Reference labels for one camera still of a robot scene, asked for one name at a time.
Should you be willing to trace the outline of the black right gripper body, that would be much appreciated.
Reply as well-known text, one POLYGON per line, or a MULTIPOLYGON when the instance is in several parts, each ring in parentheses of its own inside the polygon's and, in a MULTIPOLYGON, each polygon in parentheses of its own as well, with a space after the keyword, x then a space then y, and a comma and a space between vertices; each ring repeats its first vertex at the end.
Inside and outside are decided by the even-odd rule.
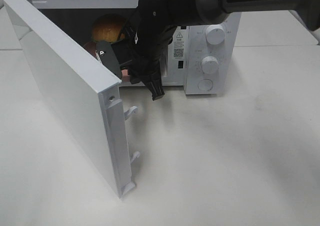
POLYGON ((127 70, 130 83, 147 82, 161 76, 160 58, 168 50, 175 26, 140 25, 134 32, 125 28, 125 38, 112 43, 120 68, 127 70))

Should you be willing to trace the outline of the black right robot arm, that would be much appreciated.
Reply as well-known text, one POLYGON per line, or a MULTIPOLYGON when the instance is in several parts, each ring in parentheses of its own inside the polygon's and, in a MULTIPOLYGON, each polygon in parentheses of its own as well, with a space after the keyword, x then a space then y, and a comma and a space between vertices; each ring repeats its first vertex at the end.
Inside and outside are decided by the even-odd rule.
POLYGON ((128 43, 116 46, 130 57, 121 63, 132 84, 142 83, 153 100, 164 95, 160 57, 179 26, 216 25, 231 13, 293 10, 306 27, 320 27, 320 0, 138 0, 140 22, 128 43))

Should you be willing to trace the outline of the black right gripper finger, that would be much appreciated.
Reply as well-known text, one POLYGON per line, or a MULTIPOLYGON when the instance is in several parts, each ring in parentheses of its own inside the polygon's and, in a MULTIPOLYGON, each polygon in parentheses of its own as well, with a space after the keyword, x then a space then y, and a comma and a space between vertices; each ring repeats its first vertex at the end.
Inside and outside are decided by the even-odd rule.
POLYGON ((143 83, 150 90, 152 100, 155 101, 162 98, 165 93, 162 85, 160 61, 149 62, 143 76, 143 83))

